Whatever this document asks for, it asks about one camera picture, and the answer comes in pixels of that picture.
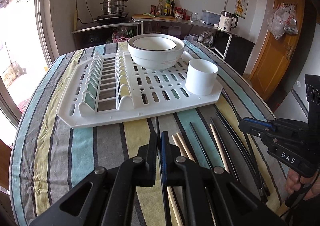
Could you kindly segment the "right hand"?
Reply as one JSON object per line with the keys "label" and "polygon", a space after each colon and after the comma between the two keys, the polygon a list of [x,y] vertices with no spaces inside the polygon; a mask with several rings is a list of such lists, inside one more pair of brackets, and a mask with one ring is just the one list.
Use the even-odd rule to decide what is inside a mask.
{"label": "right hand", "polygon": [[[292,169],[289,169],[287,174],[287,180],[285,184],[285,190],[289,195],[293,194],[295,191],[299,191],[301,188],[301,184],[311,184],[315,178],[317,177],[317,172],[313,175],[313,177],[305,178],[300,176],[297,172]],[[303,198],[304,200],[308,200],[316,197],[320,193],[320,185],[319,185],[319,177],[316,182],[313,184],[312,188],[308,191],[308,193]]]}

